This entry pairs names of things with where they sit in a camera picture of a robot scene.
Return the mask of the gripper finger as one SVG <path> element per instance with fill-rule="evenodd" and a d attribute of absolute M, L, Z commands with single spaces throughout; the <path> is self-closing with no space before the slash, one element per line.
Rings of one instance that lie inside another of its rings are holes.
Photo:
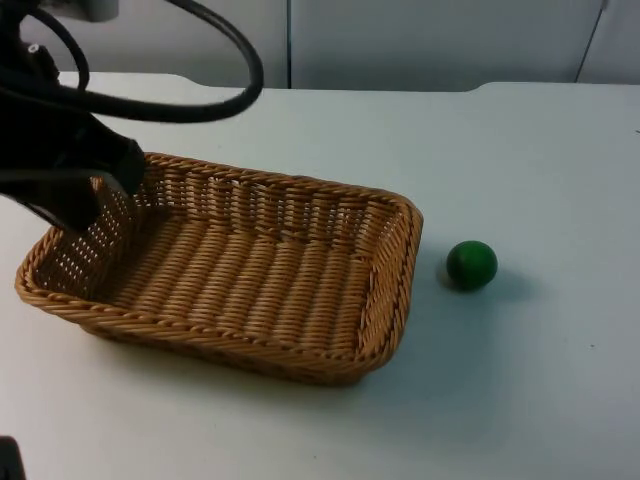
<path fill-rule="evenodd" d="M 99 204 L 89 178 L 29 181 L 27 207 L 50 225 L 82 232 L 99 215 Z"/>
<path fill-rule="evenodd" d="M 144 179 L 145 168 L 143 150 L 136 141 L 125 139 L 114 154 L 111 171 L 127 195 L 132 196 L 138 191 Z"/>

